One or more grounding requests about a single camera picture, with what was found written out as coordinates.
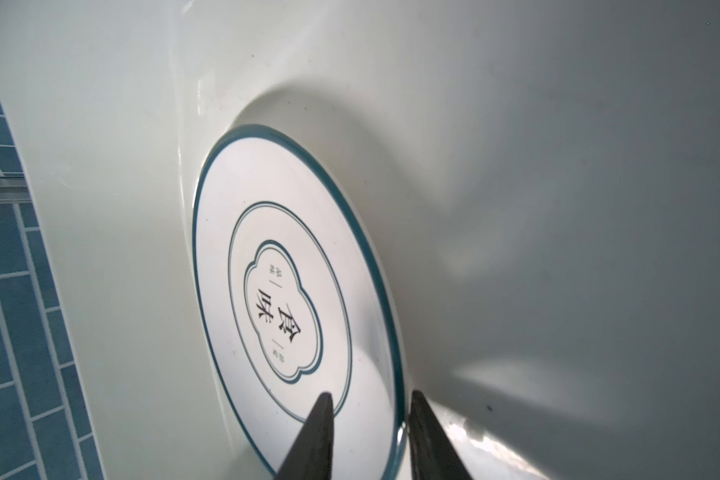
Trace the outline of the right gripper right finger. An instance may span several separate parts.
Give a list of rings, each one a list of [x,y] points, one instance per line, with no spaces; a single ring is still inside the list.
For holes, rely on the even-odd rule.
[[[414,390],[409,412],[412,478],[471,479],[425,395]]]

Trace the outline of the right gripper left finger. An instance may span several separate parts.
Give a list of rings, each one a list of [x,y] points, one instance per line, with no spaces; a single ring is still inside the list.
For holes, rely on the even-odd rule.
[[[334,446],[333,399],[321,393],[286,455],[275,480],[329,480]]]

